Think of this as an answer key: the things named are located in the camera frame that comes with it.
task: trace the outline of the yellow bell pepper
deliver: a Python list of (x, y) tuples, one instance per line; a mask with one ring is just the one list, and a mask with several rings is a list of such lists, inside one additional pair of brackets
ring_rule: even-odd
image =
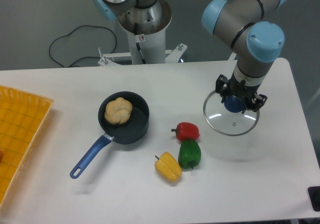
[(160, 158), (155, 157), (158, 160), (155, 162), (154, 167), (161, 176), (171, 182), (175, 182), (181, 177), (181, 167), (169, 152), (164, 152)]

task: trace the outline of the black pan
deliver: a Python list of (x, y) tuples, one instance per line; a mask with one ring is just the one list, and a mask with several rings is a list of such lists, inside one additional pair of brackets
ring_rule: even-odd
[[(105, 119), (106, 106), (109, 102), (122, 97), (132, 104), (129, 120), (122, 125), (113, 125)], [(83, 158), (70, 172), (70, 177), (78, 178), (94, 159), (98, 152), (112, 141), (119, 144), (131, 144), (140, 140), (149, 127), (149, 107), (147, 102), (138, 94), (130, 91), (121, 91), (112, 94), (103, 101), (98, 111), (98, 120), (105, 134), (86, 152)]]

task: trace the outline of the yellow basket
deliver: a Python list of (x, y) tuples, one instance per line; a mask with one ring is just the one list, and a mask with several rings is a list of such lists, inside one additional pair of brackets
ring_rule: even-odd
[(0, 85), (0, 206), (54, 100)]

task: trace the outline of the bolt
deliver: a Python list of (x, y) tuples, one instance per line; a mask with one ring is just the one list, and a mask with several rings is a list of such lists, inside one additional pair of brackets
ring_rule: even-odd
[(98, 51), (99, 51), (100, 58), (103, 58), (104, 64), (107, 64), (107, 63), (108, 63), (108, 60), (107, 60), (107, 58), (102, 54), (100, 47), (98, 48)]
[(182, 48), (183, 48), (183, 47), (184, 47), (184, 45), (183, 45), (182, 43), (180, 43), (179, 46), (178, 46), (178, 50), (179, 50), (179, 51), (182, 51)]

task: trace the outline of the green bell pepper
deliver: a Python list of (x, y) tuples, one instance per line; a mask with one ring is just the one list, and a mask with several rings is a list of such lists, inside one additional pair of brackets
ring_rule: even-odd
[(178, 162), (182, 169), (193, 169), (198, 166), (201, 160), (201, 149), (198, 143), (193, 139), (185, 139), (182, 141)]

